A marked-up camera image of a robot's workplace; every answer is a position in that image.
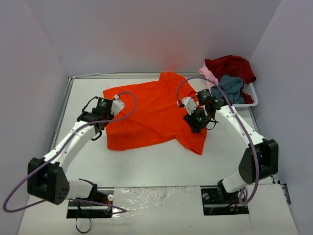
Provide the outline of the orange t shirt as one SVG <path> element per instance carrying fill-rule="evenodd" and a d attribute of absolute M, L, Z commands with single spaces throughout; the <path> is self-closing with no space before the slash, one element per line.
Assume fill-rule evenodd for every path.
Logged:
<path fill-rule="evenodd" d="M 116 116 L 118 121 L 106 127 L 108 149 L 122 151 L 176 139 L 183 147 L 202 154 L 206 130 L 193 134 L 183 119 L 187 111 L 177 105 L 177 97 L 196 94 L 183 76 L 162 72 L 158 81 L 103 91 L 108 99 L 116 94 L 122 94 L 125 108 Z"/>

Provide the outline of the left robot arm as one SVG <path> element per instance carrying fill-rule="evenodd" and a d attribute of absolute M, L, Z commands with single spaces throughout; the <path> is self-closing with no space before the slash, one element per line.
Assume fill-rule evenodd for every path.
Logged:
<path fill-rule="evenodd" d="M 118 97 L 113 100 L 97 98 L 90 112 L 82 109 L 70 132 L 42 158 L 28 163 L 27 192 L 55 205 L 65 200 L 82 199 L 92 205 L 98 200 L 96 184 L 87 180 L 68 180 L 66 172 L 71 162 L 89 141 L 97 140 L 108 121 L 125 107 Z"/>

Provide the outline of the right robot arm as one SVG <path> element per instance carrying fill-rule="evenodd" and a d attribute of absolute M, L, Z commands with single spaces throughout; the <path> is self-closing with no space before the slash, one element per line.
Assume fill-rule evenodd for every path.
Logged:
<path fill-rule="evenodd" d="M 185 97 L 179 106 L 187 110 L 184 121 L 192 133 L 200 133 L 210 122 L 222 125 L 244 151 L 237 170 L 218 182 L 217 197 L 228 202 L 235 192 L 278 172 L 278 143 L 257 133 L 224 97 L 214 97 L 208 89 L 197 93 L 198 101 Z"/>

